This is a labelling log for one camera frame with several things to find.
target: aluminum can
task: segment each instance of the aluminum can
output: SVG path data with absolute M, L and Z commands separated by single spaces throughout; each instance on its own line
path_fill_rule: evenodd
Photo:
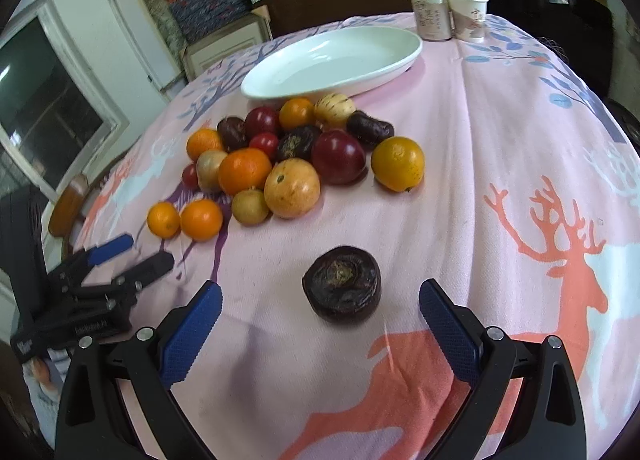
M 450 40 L 451 20 L 447 0 L 411 0 L 418 36 L 430 42 Z

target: window frame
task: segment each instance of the window frame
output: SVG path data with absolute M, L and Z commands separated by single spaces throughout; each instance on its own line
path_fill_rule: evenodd
M 80 150 L 55 189 L 37 173 L 31 163 L 20 153 L 20 150 L 12 144 L 10 135 L 0 125 L 0 144 L 6 153 L 50 201 L 56 202 L 71 178 L 86 171 L 91 164 L 100 159 L 105 151 L 122 135 L 129 125 L 129 121 L 100 84 L 84 56 L 76 47 L 62 23 L 53 0 L 35 0 L 15 15 L 0 34 L 0 49 L 35 19 L 40 22 L 53 51 L 69 77 L 95 113 L 102 119 L 100 128 Z

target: glass window pane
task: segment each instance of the glass window pane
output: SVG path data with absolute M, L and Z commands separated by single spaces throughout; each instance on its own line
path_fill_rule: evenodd
M 0 146 L 0 198 L 28 183 L 29 179 Z
M 78 90 L 36 18 L 0 49 L 0 124 L 56 189 L 102 119 Z

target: window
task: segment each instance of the window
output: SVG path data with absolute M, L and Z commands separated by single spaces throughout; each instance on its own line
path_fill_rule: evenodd
M 50 0 L 11 21 L 0 38 L 0 196 L 33 182 L 56 201 L 125 126 Z

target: paper cup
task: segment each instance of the paper cup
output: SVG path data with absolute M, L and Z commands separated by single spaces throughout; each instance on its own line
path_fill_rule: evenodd
M 479 43 L 484 40 L 486 5 L 489 0 L 447 0 L 456 38 Z

